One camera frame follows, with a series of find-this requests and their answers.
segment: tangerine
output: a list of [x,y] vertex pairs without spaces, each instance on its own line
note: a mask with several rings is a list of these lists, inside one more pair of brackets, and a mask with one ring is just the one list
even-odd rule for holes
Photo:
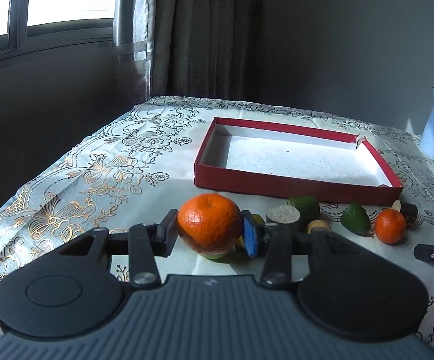
[[397,210],[382,211],[375,221],[375,234],[386,244],[395,244],[405,235],[407,223]]
[[182,240],[197,253],[227,253],[242,233],[240,210],[229,198],[205,193],[188,200],[177,215]]

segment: metal bolt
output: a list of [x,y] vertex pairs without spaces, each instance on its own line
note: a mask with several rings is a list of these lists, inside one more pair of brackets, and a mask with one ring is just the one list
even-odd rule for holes
[[152,272],[140,272],[135,274],[133,277],[134,283],[141,286],[148,286],[149,284],[155,283],[156,280],[157,276],[155,276]]
[[272,272],[267,274],[263,280],[265,283],[275,286],[279,284],[283,284],[287,280],[287,275],[280,272]]

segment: gray curtain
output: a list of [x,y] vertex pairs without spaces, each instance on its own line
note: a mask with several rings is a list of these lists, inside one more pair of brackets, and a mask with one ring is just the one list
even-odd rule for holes
[[152,96],[154,22],[155,0],[115,0],[114,85],[134,103]]
[[256,100],[262,0],[156,0],[153,95]]
[[114,79],[140,103],[257,100],[262,0],[117,0]]

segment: green lime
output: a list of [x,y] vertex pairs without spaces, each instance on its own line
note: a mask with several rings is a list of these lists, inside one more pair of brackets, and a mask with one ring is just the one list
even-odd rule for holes
[[295,207],[300,211],[300,226],[304,229],[310,222],[320,219],[320,206],[316,198],[311,196],[290,198],[287,201],[287,205]]
[[370,219],[360,204],[352,202],[343,212],[340,223],[352,233],[365,236],[370,231]]

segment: wall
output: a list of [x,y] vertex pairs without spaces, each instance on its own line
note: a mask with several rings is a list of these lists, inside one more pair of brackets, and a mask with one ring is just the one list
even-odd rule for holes
[[0,206],[131,108],[112,92],[111,42],[33,52],[0,68]]
[[421,133],[434,0],[264,0],[260,101]]

